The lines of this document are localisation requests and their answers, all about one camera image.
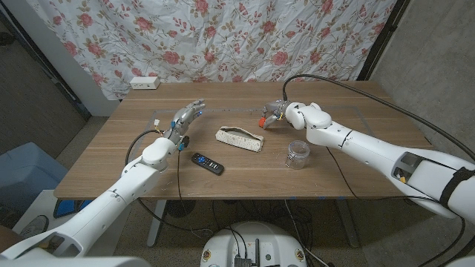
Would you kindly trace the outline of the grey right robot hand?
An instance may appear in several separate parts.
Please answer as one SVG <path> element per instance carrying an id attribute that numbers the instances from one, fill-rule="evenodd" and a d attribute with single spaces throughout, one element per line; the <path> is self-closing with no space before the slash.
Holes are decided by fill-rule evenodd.
<path id="1" fill-rule="evenodd" d="M 262 109 L 262 116 L 259 121 L 259 126 L 267 129 L 271 124 L 285 118 L 285 112 L 290 104 L 290 101 L 276 100 L 274 102 L 267 102 Z"/>

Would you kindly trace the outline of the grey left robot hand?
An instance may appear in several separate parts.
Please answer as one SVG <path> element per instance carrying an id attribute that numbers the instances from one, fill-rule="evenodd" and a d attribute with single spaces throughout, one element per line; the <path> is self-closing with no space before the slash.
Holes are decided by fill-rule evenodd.
<path id="1" fill-rule="evenodd" d="M 204 99 L 197 99 L 184 108 L 179 109 L 171 121 L 170 128 L 165 131 L 163 137 L 178 145 L 185 136 L 190 124 L 203 113 L 202 109 L 206 106 L 204 102 Z"/>

